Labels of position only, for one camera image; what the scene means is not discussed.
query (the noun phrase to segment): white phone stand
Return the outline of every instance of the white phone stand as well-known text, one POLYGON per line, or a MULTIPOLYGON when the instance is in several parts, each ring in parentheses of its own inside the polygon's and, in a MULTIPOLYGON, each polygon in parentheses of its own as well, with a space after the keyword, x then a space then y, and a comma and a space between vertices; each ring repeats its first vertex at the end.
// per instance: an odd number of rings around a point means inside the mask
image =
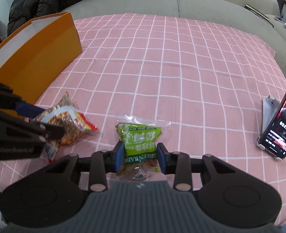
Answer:
MULTIPOLYGON (((275 115, 276 111, 278 110, 278 107, 280 105, 280 101, 272 96, 268 96, 266 98, 263 98, 263 121, 262 121, 262 134, 268 127, 270 121, 272 120, 273 116, 275 115)), ((262 150, 265 150, 266 148, 258 143, 259 137, 256 140, 257 147, 261 148, 262 150)))

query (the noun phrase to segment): smartphone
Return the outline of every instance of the smartphone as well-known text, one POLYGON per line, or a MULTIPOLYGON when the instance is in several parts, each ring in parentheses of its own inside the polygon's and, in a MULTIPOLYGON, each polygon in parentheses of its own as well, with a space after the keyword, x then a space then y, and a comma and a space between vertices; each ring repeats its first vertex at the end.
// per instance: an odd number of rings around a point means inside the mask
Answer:
POLYGON ((286 157, 286 92, 269 125, 257 139, 257 145, 280 159, 286 157))
POLYGON ((282 22, 282 23, 286 23, 286 20, 284 20, 283 18, 278 17, 278 16, 275 16, 275 20, 282 22))

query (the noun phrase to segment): phone screen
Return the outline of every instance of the phone screen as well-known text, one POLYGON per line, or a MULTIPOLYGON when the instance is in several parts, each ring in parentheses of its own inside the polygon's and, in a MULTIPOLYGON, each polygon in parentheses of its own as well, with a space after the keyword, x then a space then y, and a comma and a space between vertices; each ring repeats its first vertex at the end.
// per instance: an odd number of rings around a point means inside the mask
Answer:
POLYGON ((286 157, 286 92, 259 143, 277 157, 286 157))

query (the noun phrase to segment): phone stand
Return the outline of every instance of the phone stand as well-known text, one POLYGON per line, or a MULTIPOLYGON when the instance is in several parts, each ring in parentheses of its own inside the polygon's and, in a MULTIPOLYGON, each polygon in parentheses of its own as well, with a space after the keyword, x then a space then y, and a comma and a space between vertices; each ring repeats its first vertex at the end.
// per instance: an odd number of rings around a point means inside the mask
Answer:
POLYGON ((278 107, 280 105, 280 101, 272 96, 268 96, 263 98, 263 125, 262 125, 262 133, 266 130, 269 125, 271 119, 276 113, 278 107))

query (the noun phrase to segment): gray rubber grip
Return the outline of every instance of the gray rubber grip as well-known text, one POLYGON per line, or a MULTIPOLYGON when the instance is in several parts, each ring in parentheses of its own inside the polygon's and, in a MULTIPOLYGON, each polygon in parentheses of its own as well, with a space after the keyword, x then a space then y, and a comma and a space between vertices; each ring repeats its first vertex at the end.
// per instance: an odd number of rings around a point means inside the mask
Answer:
POLYGON ((82 209, 65 222, 40 229, 9 224, 2 233, 281 233, 273 224, 235 229, 209 218, 189 192, 167 181, 116 182, 92 193, 82 209))

